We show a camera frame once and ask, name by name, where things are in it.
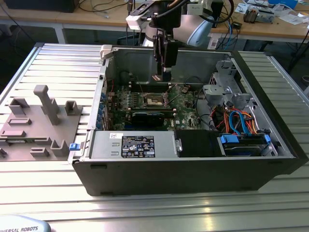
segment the aluminum extrusion table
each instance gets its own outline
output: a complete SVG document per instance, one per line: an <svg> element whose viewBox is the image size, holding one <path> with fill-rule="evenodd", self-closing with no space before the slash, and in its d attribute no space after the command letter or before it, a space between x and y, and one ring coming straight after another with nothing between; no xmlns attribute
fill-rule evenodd
<svg viewBox="0 0 309 232"><path fill-rule="evenodd" d="M0 95L0 123L10 113L7 105L12 97L40 104L33 88L47 83L49 96L58 104L75 100L84 106L75 137L82 141L100 66L99 50L95 45L35 47ZM248 65L267 67L264 77L275 62L263 54L241 54ZM278 64L276 69L283 73ZM309 109L301 90L286 75L261 76L259 81L284 120L290 120L289 127L308 154ZM92 197L65 161L0 162L0 180L0 215L46 220L56 232L309 230L308 165L248 192Z"/></svg>

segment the wooden table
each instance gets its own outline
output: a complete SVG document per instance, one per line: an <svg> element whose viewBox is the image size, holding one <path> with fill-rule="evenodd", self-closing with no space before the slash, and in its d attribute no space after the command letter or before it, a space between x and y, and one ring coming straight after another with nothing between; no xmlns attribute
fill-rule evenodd
<svg viewBox="0 0 309 232"><path fill-rule="evenodd" d="M92 0L93 4L103 3L103 0ZM60 13L34 10L11 10L0 0L6 11L22 26L51 27L56 31L59 43L65 44L66 38L64 29L91 29L91 30L113 30L125 31L126 29L126 5L108 10L108 18L97 15L93 12L85 12L79 8L74 13ZM106 9L124 3L123 0L114 0L110 4L98 7ZM91 10L90 0L82 4L82 7ZM298 5L296 10L309 10L309 6ZM233 13L233 20L242 23L239 34L240 39L281 41L281 42L302 42L307 33L307 24L292 25L279 18L275 18L274 23L254 23L243 22L243 14ZM14 22L0 8L0 24L14 24ZM227 28L224 24L212 29L209 49L213 49L219 38L224 37Z"/></svg>

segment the power supply label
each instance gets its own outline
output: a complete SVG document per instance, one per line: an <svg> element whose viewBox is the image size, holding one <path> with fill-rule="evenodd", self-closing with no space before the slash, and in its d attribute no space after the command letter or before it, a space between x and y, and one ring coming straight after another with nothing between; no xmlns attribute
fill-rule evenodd
<svg viewBox="0 0 309 232"><path fill-rule="evenodd" d="M123 158L154 158L153 136L123 136L121 156Z"/></svg>

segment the blue latch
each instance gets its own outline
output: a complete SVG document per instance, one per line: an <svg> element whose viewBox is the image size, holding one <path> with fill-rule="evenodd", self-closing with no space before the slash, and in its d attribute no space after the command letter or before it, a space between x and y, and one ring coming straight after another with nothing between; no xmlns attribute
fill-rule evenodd
<svg viewBox="0 0 309 232"><path fill-rule="evenodd" d="M229 144L229 143L239 143L238 137L234 134L223 134L220 137L221 143L225 144Z"/></svg>
<svg viewBox="0 0 309 232"><path fill-rule="evenodd" d="M271 142L270 136L268 134L266 134L264 138L268 144Z"/></svg>
<svg viewBox="0 0 309 232"><path fill-rule="evenodd" d="M69 150L70 151L80 151L81 150L81 145L80 144L76 144L76 143L70 144Z"/></svg>

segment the workbench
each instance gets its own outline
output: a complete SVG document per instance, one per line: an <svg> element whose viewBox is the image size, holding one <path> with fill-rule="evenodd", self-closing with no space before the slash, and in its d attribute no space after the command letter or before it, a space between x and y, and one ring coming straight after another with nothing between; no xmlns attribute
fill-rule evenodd
<svg viewBox="0 0 309 232"><path fill-rule="evenodd" d="M89 29L111 31L126 30L126 5L109 10L107 13L109 18L104 18L92 12L85 12L79 8L77 8L74 13L11 10L6 7L2 0L0 2L5 7L6 11L21 26L54 28L58 38L58 42L60 44L66 43L64 29ZM103 5L102 9L113 7L122 3L122 0L115 0L110 4ZM85 9L91 10L90 2L84 2L83 7ZM304 5L297 5L296 10L308 11L309 7ZM274 23L272 24L249 24L243 22L243 15L240 13L233 13L232 17L234 21L242 23L239 39L301 43L307 33L306 24L292 25L278 18L275 18ZM0 9L0 24L14 24L14 22L12 22L12 20L5 14L5 12L3 12L2 9ZM211 30L211 33L209 34L209 36L211 37L211 41L209 43L208 49L214 49L218 38L224 37L226 33L227 28L224 24L220 24L217 28L213 28Z"/></svg>
<svg viewBox="0 0 309 232"><path fill-rule="evenodd" d="M49 96L58 104L74 100L83 106L75 142L83 141L98 79L99 51L99 45L44 44L33 48L0 95L0 123L8 118L13 97L41 104L33 89L46 84ZM248 64L268 67L263 68L265 75L270 72L272 57L252 52L243 55ZM282 77L260 77L259 83L309 154L308 100L301 100L304 96L296 83L284 70L278 70ZM0 180L0 215L46 220L55 232L309 229L307 164L292 175L274 178L258 191L244 192L92 197L66 161L0 161Z"/></svg>

